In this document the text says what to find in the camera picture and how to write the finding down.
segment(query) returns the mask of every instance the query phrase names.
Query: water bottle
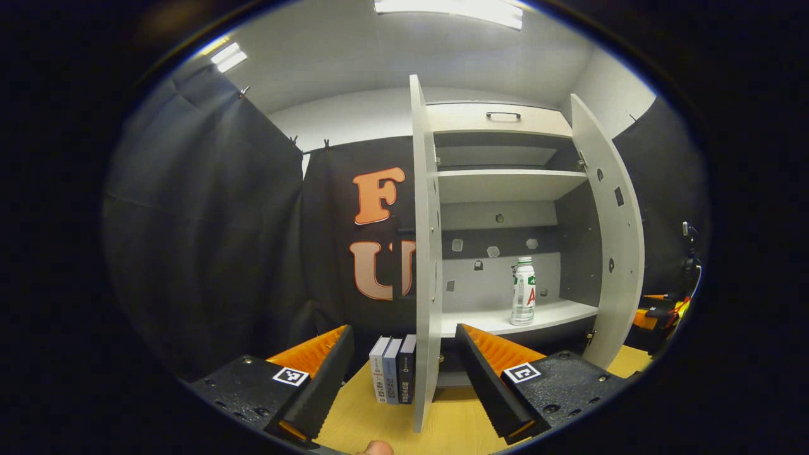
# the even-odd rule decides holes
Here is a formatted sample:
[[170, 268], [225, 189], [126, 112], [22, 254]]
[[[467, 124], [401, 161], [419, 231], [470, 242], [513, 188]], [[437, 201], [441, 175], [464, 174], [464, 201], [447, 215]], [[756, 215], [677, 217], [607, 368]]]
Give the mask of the water bottle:
[[514, 269], [514, 294], [511, 301], [511, 324], [528, 325], [534, 320], [536, 275], [530, 256], [517, 259]]

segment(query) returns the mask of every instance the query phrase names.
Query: drawer handle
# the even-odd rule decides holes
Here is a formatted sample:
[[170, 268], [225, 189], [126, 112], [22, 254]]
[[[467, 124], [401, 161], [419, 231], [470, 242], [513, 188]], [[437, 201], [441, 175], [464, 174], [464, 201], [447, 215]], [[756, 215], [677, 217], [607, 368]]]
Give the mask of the drawer handle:
[[[493, 113], [494, 112], [486, 113], [486, 117], [488, 117], [489, 119], [492, 118]], [[517, 120], [520, 120], [521, 118], [523, 118], [523, 116], [519, 115], [519, 113], [504, 113], [504, 114], [515, 115], [515, 116], [517, 116]]]

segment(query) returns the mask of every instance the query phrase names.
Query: wooden table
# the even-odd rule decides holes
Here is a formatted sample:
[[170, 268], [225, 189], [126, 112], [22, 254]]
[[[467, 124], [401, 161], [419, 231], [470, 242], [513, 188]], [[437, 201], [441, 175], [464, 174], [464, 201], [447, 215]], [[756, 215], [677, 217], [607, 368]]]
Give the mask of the wooden table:
[[[627, 377], [642, 371], [650, 361], [645, 352], [624, 346], [608, 371]], [[414, 433], [413, 405], [377, 402], [371, 367], [366, 363], [337, 394], [315, 442], [353, 455], [364, 450], [371, 440], [387, 441], [396, 455], [476, 455], [508, 447], [494, 432], [471, 387], [438, 391], [423, 431]]]

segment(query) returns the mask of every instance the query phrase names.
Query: open cabinet door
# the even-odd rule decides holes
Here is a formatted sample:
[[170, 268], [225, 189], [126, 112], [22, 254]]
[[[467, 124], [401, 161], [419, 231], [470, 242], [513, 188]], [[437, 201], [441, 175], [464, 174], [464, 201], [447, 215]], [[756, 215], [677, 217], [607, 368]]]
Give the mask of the open cabinet door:
[[416, 193], [416, 389], [415, 422], [421, 432], [433, 401], [441, 349], [441, 214], [435, 142], [418, 76], [410, 76], [413, 110], [413, 186]]
[[624, 344], [641, 299], [643, 226], [624, 161], [593, 112], [570, 96], [573, 143], [587, 163], [601, 228], [601, 298], [595, 336], [584, 359], [607, 369]]

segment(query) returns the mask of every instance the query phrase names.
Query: black backdrop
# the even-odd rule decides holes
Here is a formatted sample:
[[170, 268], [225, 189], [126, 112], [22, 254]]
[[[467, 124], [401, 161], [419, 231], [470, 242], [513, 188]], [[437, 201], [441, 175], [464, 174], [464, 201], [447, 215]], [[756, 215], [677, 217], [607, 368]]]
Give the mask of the black backdrop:
[[642, 293], [682, 292], [688, 253], [684, 221], [700, 232], [694, 243], [697, 257], [703, 263], [708, 258], [711, 226], [703, 152], [682, 117], [661, 96], [612, 141], [632, 179], [643, 220]]
[[[404, 181], [381, 181], [394, 185], [396, 201], [381, 202], [391, 218], [358, 225], [359, 212], [356, 176], [400, 168]], [[415, 228], [413, 189], [413, 139], [410, 136], [384, 138], [332, 146], [311, 153], [303, 182], [303, 262], [307, 291], [315, 309], [319, 332], [338, 325], [354, 327], [355, 356], [349, 367], [352, 375], [367, 361], [373, 342], [380, 335], [402, 336], [416, 333], [415, 300], [376, 300], [360, 292], [354, 277], [353, 242], [376, 242], [382, 246], [375, 260], [376, 280], [391, 286], [394, 261], [389, 251], [394, 223]], [[415, 240], [413, 235], [403, 240]], [[408, 296], [415, 296], [415, 253], [412, 283]]]
[[210, 61], [183, 65], [129, 119], [105, 191], [109, 274], [133, 326], [185, 380], [314, 334], [301, 160]]

